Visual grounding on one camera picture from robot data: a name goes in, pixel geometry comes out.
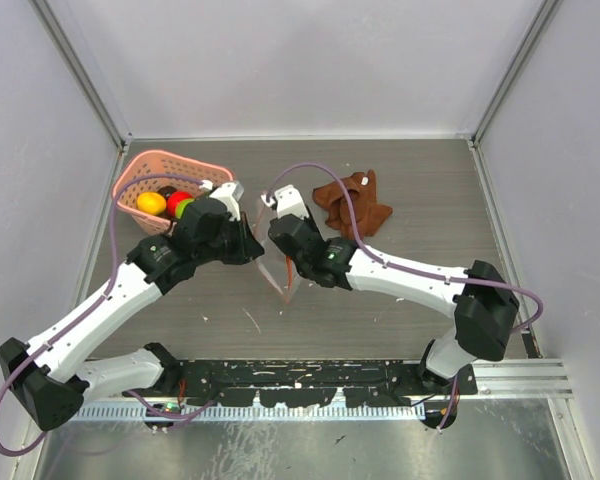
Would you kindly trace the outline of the clear zip top bag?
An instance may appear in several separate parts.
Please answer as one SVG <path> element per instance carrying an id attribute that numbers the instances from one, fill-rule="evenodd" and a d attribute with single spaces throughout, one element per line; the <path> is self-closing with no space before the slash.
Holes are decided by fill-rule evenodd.
<path id="1" fill-rule="evenodd" d="M 275 219 L 275 212 L 264 203 L 262 198 L 257 201 L 256 206 L 258 215 L 253 233 L 264 249 L 264 254 L 256 259 L 257 268 L 282 300 L 289 304 L 300 287 L 302 278 L 298 275 L 291 259 L 283 254 L 268 236 L 270 223 Z"/>

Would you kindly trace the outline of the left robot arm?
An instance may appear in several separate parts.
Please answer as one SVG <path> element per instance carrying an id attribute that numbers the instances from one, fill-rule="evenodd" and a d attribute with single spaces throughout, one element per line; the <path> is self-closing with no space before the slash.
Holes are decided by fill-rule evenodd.
<path id="1" fill-rule="evenodd" d="M 229 182 L 187 204 L 169 235 L 141 240 L 109 279 L 62 320 L 27 342 L 0 346 L 0 365 L 14 396 L 44 432 L 54 430 L 91 400 L 150 389 L 168 396 L 183 378 L 181 363 L 150 343 L 105 361 L 89 356 L 136 313 L 208 263 L 244 265 L 264 253 Z"/>

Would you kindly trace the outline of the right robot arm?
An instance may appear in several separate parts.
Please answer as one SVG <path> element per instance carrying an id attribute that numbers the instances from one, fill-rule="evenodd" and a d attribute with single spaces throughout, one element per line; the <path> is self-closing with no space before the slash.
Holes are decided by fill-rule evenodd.
<path id="1" fill-rule="evenodd" d="M 450 318 L 453 326 L 429 342 L 418 366 L 427 392 L 442 393 L 476 360 L 504 358 L 519 302 L 490 263 L 463 269 L 413 262 L 346 238 L 325 240 L 313 220 L 292 214 L 272 220 L 268 237 L 301 277 L 322 287 L 382 293 Z"/>

